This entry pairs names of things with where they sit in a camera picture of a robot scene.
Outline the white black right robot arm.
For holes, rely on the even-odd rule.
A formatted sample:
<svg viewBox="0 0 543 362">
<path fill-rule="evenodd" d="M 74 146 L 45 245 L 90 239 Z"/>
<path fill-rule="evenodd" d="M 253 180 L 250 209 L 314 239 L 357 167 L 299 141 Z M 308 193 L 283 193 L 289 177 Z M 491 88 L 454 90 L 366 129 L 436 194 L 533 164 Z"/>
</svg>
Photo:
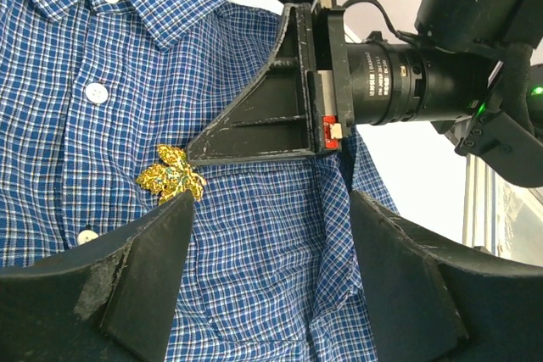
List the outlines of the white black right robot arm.
<svg viewBox="0 0 543 362">
<path fill-rule="evenodd" d="M 542 0 L 422 0 L 415 31 L 349 43 L 344 13 L 375 0 L 278 0 L 262 71 L 187 146 L 196 165 L 342 149 L 357 125 L 428 121 L 519 187 L 542 184 Z"/>
</svg>

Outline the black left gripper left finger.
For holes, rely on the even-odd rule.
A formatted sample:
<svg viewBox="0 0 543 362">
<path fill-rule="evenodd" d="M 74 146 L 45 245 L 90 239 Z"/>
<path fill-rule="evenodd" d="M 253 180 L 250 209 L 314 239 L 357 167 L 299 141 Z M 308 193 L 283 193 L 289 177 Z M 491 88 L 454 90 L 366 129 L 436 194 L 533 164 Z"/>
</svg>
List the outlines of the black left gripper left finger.
<svg viewBox="0 0 543 362">
<path fill-rule="evenodd" d="M 185 192 L 81 246 L 3 268 L 2 360 L 163 360 L 192 229 Z"/>
</svg>

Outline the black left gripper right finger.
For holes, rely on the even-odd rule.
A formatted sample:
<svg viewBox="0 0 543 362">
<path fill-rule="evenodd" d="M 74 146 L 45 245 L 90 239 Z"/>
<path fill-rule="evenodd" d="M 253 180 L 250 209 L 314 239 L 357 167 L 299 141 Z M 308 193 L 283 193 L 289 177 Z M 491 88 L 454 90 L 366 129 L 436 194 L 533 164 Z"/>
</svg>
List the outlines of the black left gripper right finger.
<svg viewBox="0 0 543 362">
<path fill-rule="evenodd" d="M 380 360 L 541 360 L 539 266 L 453 242 L 363 192 L 350 222 Z"/>
</svg>

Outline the blue checked shirt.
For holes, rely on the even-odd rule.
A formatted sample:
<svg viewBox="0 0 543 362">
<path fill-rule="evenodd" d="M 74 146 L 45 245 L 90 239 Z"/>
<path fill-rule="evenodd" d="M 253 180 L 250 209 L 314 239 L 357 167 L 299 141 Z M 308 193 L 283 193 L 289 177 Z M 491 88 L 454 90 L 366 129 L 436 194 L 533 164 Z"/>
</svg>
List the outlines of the blue checked shirt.
<svg viewBox="0 0 543 362">
<path fill-rule="evenodd" d="M 268 60 L 280 19 L 230 0 L 1 0 L 1 264 L 145 215 L 136 179 Z M 200 169 L 169 361 L 374 361 L 350 192 L 394 202 L 358 133 L 342 153 Z"/>
</svg>

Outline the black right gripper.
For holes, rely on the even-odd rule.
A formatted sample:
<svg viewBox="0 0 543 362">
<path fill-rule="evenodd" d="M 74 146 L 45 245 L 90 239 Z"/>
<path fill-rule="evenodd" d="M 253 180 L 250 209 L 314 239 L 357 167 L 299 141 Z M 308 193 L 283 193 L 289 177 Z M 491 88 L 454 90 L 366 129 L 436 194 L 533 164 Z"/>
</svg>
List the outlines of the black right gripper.
<svg viewBox="0 0 543 362">
<path fill-rule="evenodd" d="M 310 157 L 339 151 L 356 125 L 450 129 L 478 102 L 476 57 L 418 37 L 391 44 L 378 31 L 348 43 L 343 8 L 317 8 L 311 18 L 307 3 L 289 3 L 264 67 L 186 153 L 194 165 Z"/>
</svg>

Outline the gold leaf brooch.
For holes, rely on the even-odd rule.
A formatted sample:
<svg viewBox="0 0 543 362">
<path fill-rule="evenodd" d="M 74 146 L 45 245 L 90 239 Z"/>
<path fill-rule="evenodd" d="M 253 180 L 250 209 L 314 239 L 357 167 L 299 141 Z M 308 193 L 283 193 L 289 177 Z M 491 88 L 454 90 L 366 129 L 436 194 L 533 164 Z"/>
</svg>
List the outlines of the gold leaf brooch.
<svg viewBox="0 0 543 362">
<path fill-rule="evenodd" d="M 157 196 L 159 205 L 184 192 L 190 192 L 193 199 L 199 202 L 204 196 L 207 181 L 188 162 L 186 152 L 166 144 L 158 145 L 157 152 L 160 162 L 143 170 L 136 183 Z"/>
</svg>

